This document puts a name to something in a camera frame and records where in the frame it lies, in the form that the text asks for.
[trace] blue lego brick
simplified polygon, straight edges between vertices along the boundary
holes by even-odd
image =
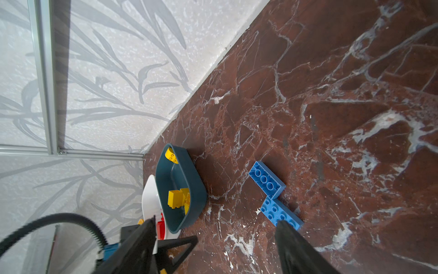
[[[277,199],[266,197],[260,210],[274,226],[277,226],[277,222],[280,220],[287,221],[295,230],[298,230],[304,224],[302,220]]]
[[[103,247],[103,261],[109,259],[109,257],[119,248],[119,243],[113,245],[106,245]]]
[[[249,175],[263,192],[272,199],[277,198],[286,185],[264,163],[257,161],[249,171]]]

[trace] black hose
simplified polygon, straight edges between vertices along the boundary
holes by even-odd
[[[32,221],[7,236],[0,242],[0,257],[2,257],[11,246],[32,231],[49,224],[57,223],[72,223],[82,226],[93,235],[101,249],[108,244],[105,235],[92,220],[75,213],[57,213]]]

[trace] upside-down blue lego brick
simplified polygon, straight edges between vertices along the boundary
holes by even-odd
[[[302,220],[300,220],[277,199],[266,197],[260,207],[260,211],[274,224],[274,226],[277,226],[278,221],[285,220],[292,225],[295,230],[298,230],[300,226],[304,224]]]
[[[263,192],[272,199],[277,198],[286,185],[264,163],[256,161],[249,175]]]

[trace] teal container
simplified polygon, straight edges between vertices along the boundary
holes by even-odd
[[[165,154],[172,148],[178,164],[169,161]],[[202,183],[198,171],[185,148],[167,144],[164,146],[155,171],[158,195],[167,227],[171,233],[194,224],[207,203],[207,191]],[[190,208],[184,214],[184,206],[172,209],[167,205],[170,190],[189,188]]]

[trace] aluminum frame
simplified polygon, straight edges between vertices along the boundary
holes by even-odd
[[[83,159],[143,160],[143,154],[61,149],[58,144],[51,0],[28,0],[29,19],[47,148],[0,145],[0,155],[57,156]]]

